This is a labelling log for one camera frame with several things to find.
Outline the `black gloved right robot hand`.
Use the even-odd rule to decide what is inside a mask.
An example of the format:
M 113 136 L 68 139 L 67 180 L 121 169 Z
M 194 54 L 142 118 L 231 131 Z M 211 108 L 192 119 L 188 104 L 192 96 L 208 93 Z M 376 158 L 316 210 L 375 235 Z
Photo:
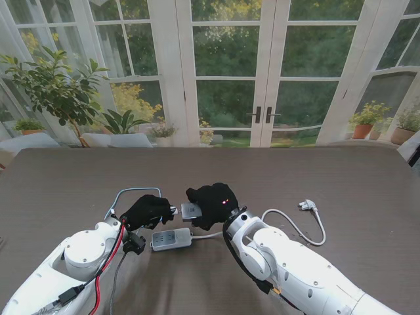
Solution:
M 190 203 L 201 209 L 201 216 L 192 220 L 192 225 L 209 231 L 216 223 L 226 222 L 232 211 L 239 209 L 238 200 L 227 184 L 218 182 L 197 190 L 186 191 Z

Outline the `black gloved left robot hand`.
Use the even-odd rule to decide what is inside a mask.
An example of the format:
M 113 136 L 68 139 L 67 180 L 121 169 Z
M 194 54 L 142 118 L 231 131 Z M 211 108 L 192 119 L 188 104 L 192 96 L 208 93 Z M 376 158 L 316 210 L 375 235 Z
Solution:
M 139 198 L 122 216 L 127 231 L 135 231 L 141 227 L 153 230 L 160 222 L 166 224 L 174 219 L 171 205 L 166 198 L 144 195 Z

